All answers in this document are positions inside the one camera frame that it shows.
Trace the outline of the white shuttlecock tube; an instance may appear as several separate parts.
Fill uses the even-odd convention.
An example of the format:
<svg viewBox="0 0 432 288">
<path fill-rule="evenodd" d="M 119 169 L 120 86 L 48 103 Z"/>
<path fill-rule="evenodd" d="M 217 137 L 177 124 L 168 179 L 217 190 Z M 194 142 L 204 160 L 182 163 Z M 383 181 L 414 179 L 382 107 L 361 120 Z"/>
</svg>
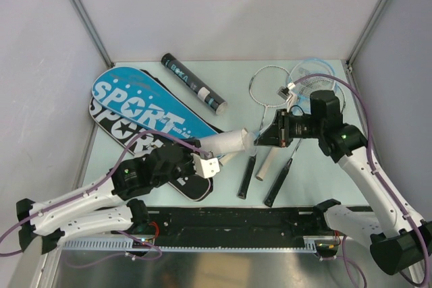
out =
<svg viewBox="0 0 432 288">
<path fill-rule="evenodd" d="M 245 132 L 247 132 L 247 129 L 242 128 L 199 138 L 200 149 L 205 152 L 210 152 L 213 156 L 244 152 L 242 135 Z"/>
</svg>

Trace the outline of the black shuttlecock tube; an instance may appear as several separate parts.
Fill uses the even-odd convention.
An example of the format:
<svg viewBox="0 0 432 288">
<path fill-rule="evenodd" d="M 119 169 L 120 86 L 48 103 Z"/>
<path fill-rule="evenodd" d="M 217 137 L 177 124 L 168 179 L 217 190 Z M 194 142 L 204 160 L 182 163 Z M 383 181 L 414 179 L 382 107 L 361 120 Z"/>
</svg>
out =
<svg viewBox="0 0 432 288">
<path fill-rule="evenodd" d="M 219 96 L 211 87 L 205 84 L 181 61 L 171 53 L 166 53 L 161 58 L 161 64 L 171 73 L 181 79 L 197 98 L 208 106 L 216 115 L 222 115 L 227 109 L 227 101 Z"/>
</svg>

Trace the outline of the blue racket bag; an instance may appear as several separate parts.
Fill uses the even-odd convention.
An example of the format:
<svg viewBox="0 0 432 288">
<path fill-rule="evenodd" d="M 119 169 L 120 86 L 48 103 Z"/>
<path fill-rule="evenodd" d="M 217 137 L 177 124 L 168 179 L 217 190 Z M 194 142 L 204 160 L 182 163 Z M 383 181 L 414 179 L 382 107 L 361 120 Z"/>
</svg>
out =
<svg viewBox="0 0 432 288">
<path fill-rule="evenodd" d="M 101 106 L 146 129 L 180 139 L 204 138 L 220 132 L 148 72 L 135 67 L 107 70 L 94 81 L 91 92 Z"/>
</svg>

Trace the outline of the shuttlecock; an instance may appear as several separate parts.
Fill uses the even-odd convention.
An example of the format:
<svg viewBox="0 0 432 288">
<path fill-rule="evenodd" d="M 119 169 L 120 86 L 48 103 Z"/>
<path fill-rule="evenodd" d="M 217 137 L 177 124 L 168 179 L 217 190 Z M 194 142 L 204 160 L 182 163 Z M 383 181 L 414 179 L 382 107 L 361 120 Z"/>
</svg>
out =
<svg viewBox="0 0 432 288">
<path fill-rule="evenodd" d="M 257 153 L 257 146 L 255 144 L 256 139 L 257 136 L 254 132 L 245 132 L 242 135 L 244 151 L 249 156 L 254 156 Z"/>
</svg>

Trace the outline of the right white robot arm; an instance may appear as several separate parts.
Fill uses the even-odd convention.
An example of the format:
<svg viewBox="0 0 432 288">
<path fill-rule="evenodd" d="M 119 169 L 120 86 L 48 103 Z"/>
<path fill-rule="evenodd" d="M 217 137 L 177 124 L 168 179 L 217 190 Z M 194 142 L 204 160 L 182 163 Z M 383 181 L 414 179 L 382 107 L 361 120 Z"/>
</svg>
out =
<svg viewBox="0 0 432 288">
<path fill-rule="evenodd" d="M 310 96 L 310 113 L 295 115 L 278 109 L 270 126 L 256 139 L 257 146 L 287 147 L 295 138 L 314 138 L 325 156 L 344 170 L 375 213 L 376 220 L 350 211 L 334 199 L 315 206 L 313 229 L 351 237 L 369 249 L 377 266 L 395 275 L 431 255 L 431 222 L 405 201 L 367 149 L 367 139 L 343 121 L 340 100 L 332 90 Z"/>
</svg>

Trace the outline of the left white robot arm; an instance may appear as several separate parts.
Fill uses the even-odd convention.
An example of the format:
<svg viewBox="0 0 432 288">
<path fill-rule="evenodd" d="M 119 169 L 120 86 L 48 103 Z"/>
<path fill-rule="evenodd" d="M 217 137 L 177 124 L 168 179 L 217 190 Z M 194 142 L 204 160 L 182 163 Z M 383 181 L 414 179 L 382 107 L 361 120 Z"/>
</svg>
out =
<svg viewBox="0 0 432 288">
<path fill-rule="evenodd" d="M 24 198 L 16 204 L 22 250 L 41 237 L 46 254 L 75 237 L 104 231 L 145 232 L 150 224 L 140 197 L 166 183 L 194 201 L 212 190 L 212 180 L 198 170 L 193 150 L 167 144 L 124 160 L 98 181 L 45 202 Z"/>
</svg>

